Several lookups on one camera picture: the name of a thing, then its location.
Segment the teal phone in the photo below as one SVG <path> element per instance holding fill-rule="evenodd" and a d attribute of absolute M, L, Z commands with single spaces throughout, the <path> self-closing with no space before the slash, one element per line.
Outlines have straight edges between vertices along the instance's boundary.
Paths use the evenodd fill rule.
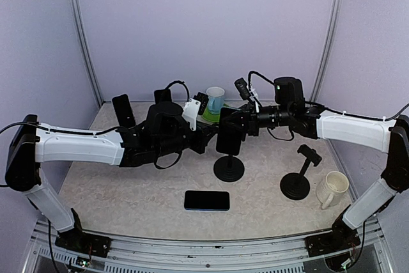
<path fill-rule="evenodd" d="M 240 111 L 238 109 L 223 109 L 221 114 L 226 112 Z M 228 127 L 218 127 L 216 151 L 226 155 L 237 156 L 240 153 L 240 147 L 242 143 L 243 132 L 237 131 L 235 129 L 230 129 Z"/>

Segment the black pole stand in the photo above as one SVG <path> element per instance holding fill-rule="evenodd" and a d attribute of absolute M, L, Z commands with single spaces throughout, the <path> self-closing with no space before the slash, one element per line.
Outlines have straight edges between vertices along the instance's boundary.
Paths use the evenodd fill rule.
<path fill-rule="evenodd" d="M 213 165 L 215 176 L 223 182 L 236 182 L 243 176 L 245 167 L 243 162 L 233 155 L 223 156 Z"/>
<path fill-rule="evenodd" d="M 302 144 L 297 153 L 305 157 L 303 166 L 298 173 L 288 173 L 283 176 L 280 181 L 280 190 L 288 199 L 300 201 L 309 195 L 311 189 L 305 174 L 311 164 L 314 167 L 318 166 L 322 161 L 322 157 L 317 154 L 315 149 L 306 144 Z"/>

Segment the black phone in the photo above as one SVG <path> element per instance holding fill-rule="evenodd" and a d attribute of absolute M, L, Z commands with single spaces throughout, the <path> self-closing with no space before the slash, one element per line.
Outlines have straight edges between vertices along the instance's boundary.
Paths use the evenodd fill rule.
<path fill-rule="evenodd" d="M 155 103 L 159 104 L 161 102 L 172 102 L 171 90 L 162 89 L 154 91 Z"/>
<path fill-rule="evenodd" d="M 132 128 L 136 125 L 134 114 L 127 94 L 122 94 L 112 99 L 112 105 L 119 126 Z"/>

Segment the blue phone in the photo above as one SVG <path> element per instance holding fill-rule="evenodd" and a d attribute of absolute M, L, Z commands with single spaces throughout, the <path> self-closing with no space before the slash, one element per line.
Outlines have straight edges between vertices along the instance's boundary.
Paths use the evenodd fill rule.
<path fill-rule="evenodd" d="M 186 191 L 184 197 L 186 210 L 228 211 L 230 209 L 227 191 Z"/>

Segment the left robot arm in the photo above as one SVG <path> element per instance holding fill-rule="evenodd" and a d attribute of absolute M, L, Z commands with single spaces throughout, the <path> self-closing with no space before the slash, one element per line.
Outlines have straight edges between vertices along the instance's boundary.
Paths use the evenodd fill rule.
<path fill-rule="evenodd" d="M 76 130 L 40 123 L 34 114 L 27 115 L 9 146 L 5 182 L 23 193 L 49 220 L 75 250 L 89 245 L 89 235 L 82 231 L 76 212 L 58 197 L 46 179 L 41 165 L 52 161 L 97 162 L 121 168 L 145 164 L 161 167 L 158 159 L 175 153 L 178 158 L 186 149 L 205 152 L 217 133 L 214 125 L 201 123 L 208 95 L 187 97 L 184 105 L 172 101 L 166 86 L 154 92 L 146 119 L 136 123 L 127 95 L 112 100 L 118 126 L 106 130 Z"/>

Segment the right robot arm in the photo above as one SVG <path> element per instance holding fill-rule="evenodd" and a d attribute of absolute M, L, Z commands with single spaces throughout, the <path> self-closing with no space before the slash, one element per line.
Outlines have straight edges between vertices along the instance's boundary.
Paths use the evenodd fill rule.
<path fill-rule="evenodd" d="M 388 155 L 380 179 L 342 213 L 341 225 L 327 235 L 327 245 L 340 250 L 351 240 L 351 230 L 386 208 L 397 193 L 408 189 L 408 117 L 397 113 L 391 118 L 370 118 L 334 111 L 306 101 L 300 79 L 279 77 L 271 83 L 276 104 L 262 106 L 249 80 L 235 81 L 247 104 L 221 109 L 216 142 L 219 153 L 236 156 L 246 136 L 258 136 L 261 128 L 288 127 L 291 133 L 306 138 L 359 144 Z"/>

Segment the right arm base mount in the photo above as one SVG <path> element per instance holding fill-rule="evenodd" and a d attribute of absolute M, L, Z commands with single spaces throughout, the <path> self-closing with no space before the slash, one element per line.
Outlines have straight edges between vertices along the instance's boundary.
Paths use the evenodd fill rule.
<path fill-rule="evenodd" d="M 328 233 L 311 235 L 305 238 L 309 257 L 321 256 L 361 245 L 358 232 L 351 229 L 339 216 Z"/>

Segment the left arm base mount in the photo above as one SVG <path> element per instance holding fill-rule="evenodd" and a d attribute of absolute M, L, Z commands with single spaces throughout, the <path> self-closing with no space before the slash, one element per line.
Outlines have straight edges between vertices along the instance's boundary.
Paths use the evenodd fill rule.
<path fill-rule="evenodd" d="M 112 239 L 84 232 L 77 212 L 73 208 L 71 211 L 74 218 L 73 228 L 68 231 L 58 232 L 55 245 L 88 256 L 107 258 Z"/>

